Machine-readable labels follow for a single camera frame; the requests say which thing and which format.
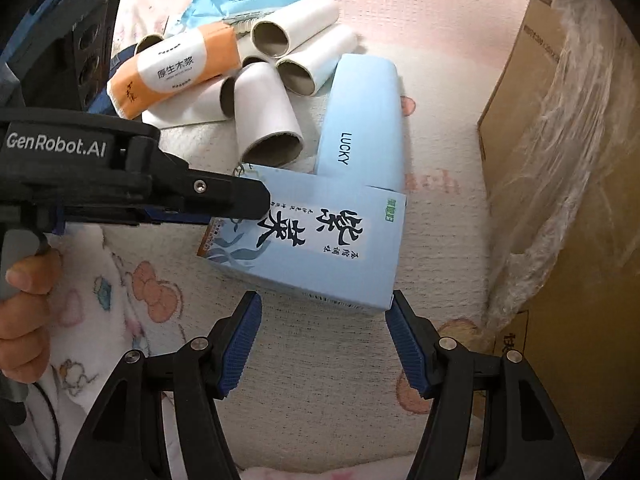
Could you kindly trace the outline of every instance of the tissue box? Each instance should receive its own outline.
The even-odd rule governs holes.
[[[306,173],[244,165],[264,182],[260,221],[213,219],[198,256],[227,274],[279,292],[388,310],[402,239],[403,194]]]

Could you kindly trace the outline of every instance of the blue wrapper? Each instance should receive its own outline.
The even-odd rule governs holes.
[[[261,18],[299,0],[193,0],[183,12],[180,24],[195,28],[223,20],[229,25]]]

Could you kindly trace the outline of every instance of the cardboard tube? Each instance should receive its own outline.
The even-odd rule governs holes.
[[[243,68],[234,94],[240,161],[277,167],[294,160],[303,148],[302,133],[275,67]]]
[[[251,31],[255,47],[271,57],[286,56],[338,21],[335,0],[300,0],[258,20]]]
[[[240,61],[243,67],[257,62],[275,62],[273,57],[269,57],[266,54],[261,53],[255,47],[250,34],[247,34],[238,40],[238,52],[240,53]]]
[[[107,94],[117,114],[138,117],[188,87],[240,68],[232,27],[215,22],[156,43],[116,70]]]
[[[160,43],[163,39],[164,38],[161,34],[149,34],[148,36],[145,36],[136,45],[136,48],[133,51],[133,55],[135,56],[143,50],[148,49],[150,46]]]
[[[156,128],[226,121],[234,116],[234,78],[220,76],[155,104],[142,112],[142,122]]]
[[[314,95],[334,72],[342,54],[357,46],[353,29],[335,23],[281,58],[276,68],[287,89],[299,95]]]

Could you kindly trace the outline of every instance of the tissue pack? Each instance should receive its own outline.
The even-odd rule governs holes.
[[[344,54],[335,70],[316,157],[316,174],[402,191],[404,147],[396,66]]]
[[[270,212],[260,221],[213,219],[198,256],[279,292],[371,313],[388,310],[404,195],[265,166],[243,170],[269,189]]]
[[[236,34],[217,22],[156,43],[127,59],[107,83],[118,115],[133,119],[183,89],[240,68]]]

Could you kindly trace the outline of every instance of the finger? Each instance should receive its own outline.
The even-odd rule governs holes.
[[[50,345],[47,339],[46,346],[42,353],[34,360],[29,361],[14,370],[2,370],[6,377],[19,383],[31,384],[39,380],[49,366]]]
[[[49,334],[44,327],[18,339],[0,339],[0,368],[14,370],[33,361],[45,349],[48,339]]]
[[[49,294],[62,274],[60,253],[54,249],[16,262],[6,280],[18,290],[30,294]]]
[[[0,339],[16,339],[49,322],[45,296],[20,292],[0,303]]]

